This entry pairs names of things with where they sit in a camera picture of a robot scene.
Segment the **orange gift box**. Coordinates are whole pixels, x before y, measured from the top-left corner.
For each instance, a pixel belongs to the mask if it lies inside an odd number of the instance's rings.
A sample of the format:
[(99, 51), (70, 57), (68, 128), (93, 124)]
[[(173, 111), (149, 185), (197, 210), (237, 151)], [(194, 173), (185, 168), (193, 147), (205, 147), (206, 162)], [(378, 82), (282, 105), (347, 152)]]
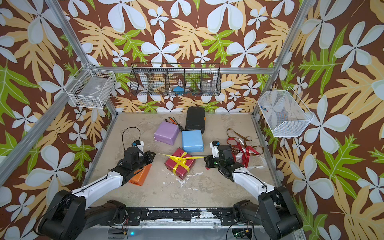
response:
[(142, 170), (135, 172), (135, 175), (132, 179), (130, 179), (130, 183), (137, 185), (137, 186), (143, 186), (144, 182), (150, 172), (150, 169), (152, 167), (152, 164), (149, 164), (145, 166)]

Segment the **red satin ribbon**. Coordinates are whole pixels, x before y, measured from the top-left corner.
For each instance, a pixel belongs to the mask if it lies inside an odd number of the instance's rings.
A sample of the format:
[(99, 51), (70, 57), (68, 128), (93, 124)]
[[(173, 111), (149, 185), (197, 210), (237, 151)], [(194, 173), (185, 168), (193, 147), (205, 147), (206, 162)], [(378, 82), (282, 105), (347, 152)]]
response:
[(263, 153), (263, 148), (259, 146), (247, 146), (239, 138), (230, 137), (227, 139), (227, 144), (231, 146), (232, 155), (236, 163), (249, 166), (251, 156), (259, 156)]

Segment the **purple gift box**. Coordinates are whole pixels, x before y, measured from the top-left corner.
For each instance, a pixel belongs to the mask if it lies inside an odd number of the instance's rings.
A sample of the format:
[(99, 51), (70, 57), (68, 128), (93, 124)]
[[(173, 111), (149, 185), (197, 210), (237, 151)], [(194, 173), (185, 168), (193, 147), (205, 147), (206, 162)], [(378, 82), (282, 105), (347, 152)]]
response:
[(154, 134), (155, 141), (173, 146), (180, 132), (179, 126), (162, 122)]

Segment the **light blue gift box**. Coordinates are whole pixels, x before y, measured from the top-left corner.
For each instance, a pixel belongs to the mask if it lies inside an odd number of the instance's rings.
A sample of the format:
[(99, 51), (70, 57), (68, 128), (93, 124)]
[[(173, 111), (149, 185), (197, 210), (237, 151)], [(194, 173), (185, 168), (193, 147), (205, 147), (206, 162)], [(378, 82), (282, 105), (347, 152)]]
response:
[(201, 130), (182, 131), (182, 148), (187, 153), (200, 153), (204, 151)]

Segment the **brown ribbon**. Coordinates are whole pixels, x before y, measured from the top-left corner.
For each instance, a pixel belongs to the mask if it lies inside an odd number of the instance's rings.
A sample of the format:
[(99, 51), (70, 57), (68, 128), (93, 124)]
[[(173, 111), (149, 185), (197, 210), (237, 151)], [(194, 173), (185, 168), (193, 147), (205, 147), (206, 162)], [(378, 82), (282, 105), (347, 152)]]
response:
[(252, 137), (249, 137), (249, 136), (248, 137), (244, 137), (244, 136), (240, 135), (239, 133), (237, 133), (236, 131), (234, 131), (232, 128), (228, 128), (227, 129), (227, 137), (228, 138), (230, 138), (230, 137), (239, 138), (247, 146), (252, 146), (252, 147), (259, 146), (260, 148), (263, 148), (260, 145), (253, 145), (253, 138)]

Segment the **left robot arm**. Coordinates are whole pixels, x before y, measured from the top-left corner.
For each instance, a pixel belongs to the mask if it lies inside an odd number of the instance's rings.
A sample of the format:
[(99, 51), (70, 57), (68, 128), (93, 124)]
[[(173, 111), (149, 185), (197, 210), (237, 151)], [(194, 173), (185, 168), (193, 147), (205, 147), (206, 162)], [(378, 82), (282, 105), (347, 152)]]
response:
[(52, 240), (75, 240), (93, 226), (122, 224), (127, 216), (125, 204), (115, 200), (98, 207), (93, 204), (128, 183), (145, 166), (152, 164), (155, 156), (154, 152), (144, 152), (138, 146), (127, 148), (117, 166), (105, 176), (71, 192), (58, 192), (46, 213), (36, 220), (34, 232)]

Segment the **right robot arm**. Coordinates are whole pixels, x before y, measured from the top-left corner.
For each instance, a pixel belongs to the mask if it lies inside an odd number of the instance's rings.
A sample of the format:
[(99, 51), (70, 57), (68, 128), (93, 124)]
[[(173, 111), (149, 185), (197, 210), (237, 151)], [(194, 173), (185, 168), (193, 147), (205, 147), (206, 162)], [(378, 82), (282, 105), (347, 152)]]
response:
[(262, 226), (270, 239), (280, 240), (304, 226), (289, 191), (275, 187), (256, 177), (238, 162), (232, 154), (231, 145), (221, 145), (218, 141), (210, 143), (212, 154), (204, 158), (207, 169), (218, 169), (225, 178), (243, 187), (258, 200), (257, 204), (243, 200), (233, 207), (236, 222)]

